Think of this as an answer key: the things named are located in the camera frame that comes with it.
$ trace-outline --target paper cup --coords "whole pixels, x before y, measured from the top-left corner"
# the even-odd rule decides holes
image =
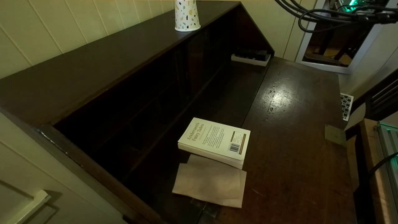
[[[196,0],[176,0],[177,31],[189,32],[200,28]]]

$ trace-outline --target barcode sticker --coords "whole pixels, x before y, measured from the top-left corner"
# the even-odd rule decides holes
[[[240,145],[231,142],[231,145],[229,146],[230,151],[238,153],[239,149],[240,149]]]

